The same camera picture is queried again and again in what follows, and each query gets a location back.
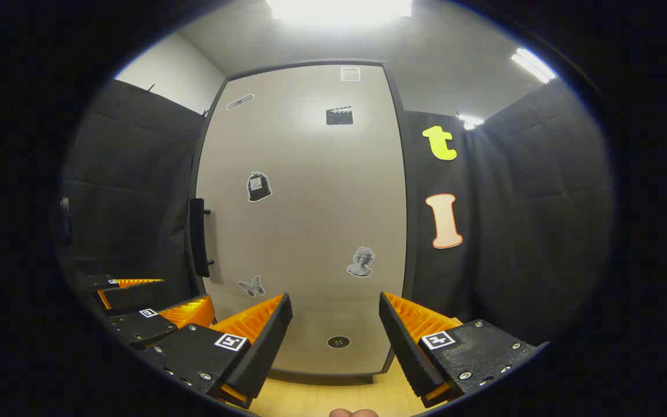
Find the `long ceiling light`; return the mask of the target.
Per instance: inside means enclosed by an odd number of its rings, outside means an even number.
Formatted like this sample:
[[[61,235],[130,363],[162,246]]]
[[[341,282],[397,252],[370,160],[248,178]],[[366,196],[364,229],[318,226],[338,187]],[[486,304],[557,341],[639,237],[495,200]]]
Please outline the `long ceiling light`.
[[[511,60],[543,84],[548,84],[550,81],[558,78],[558,75],[548,64],[526,48],[516,48],[516,51],[511,56]]]

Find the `black cabinet door handle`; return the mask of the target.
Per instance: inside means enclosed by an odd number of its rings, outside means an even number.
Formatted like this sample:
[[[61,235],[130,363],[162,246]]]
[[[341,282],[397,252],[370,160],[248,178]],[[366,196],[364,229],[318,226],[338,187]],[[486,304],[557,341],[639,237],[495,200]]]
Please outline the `black cabinet door handle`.
[[[204,219],[211,214],[204,208],[204,199],[192,198],[189,200],[189,235],[190,250],[195,273],[200,277],[211,277],[210,266],[214,264],[207,258],[206,225]]]

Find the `black backdrop cloth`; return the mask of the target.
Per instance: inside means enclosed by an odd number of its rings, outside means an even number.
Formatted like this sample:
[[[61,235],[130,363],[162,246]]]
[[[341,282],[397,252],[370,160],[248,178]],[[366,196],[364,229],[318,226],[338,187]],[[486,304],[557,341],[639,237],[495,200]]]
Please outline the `black backdrop cloth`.
[[[405,176],[417,203],[412,298],[487,319],[530,343],[579,320],[614,240],[606,139],[554,80],[463,130],[405,111]],[[166,281],[157,305],[198,294],[185,244],[190,146],[206,122],[114,80],[79,126],[63,169],[76,232],[72,270]]]

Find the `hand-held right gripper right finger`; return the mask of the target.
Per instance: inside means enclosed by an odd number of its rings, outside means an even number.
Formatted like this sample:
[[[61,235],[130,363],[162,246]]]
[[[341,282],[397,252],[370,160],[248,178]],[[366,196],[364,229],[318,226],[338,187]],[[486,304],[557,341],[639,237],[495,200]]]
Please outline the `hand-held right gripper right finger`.
[[[379,295],[379,318],[411,390],[425,407],[471,398],[543,351],[487,320],[450,319],[386,291]]]

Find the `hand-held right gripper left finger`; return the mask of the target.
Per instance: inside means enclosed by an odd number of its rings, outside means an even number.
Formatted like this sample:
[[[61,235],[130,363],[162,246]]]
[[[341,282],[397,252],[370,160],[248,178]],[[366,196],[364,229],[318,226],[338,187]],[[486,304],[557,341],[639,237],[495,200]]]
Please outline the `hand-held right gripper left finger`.
[[[217,324],[186,321],[140,350],[153,370],[199,395],[249,409],[270,373],[293,317],[282,293]]]

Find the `large ceiling light panel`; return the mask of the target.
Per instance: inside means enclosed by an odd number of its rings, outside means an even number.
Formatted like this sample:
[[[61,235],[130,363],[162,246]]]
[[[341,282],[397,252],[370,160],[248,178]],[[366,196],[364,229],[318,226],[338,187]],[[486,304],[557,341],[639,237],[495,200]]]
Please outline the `large ceiling light panel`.
[[[276,20],[296,24],[369,25],[410,18],[413,0],[265,0]]]

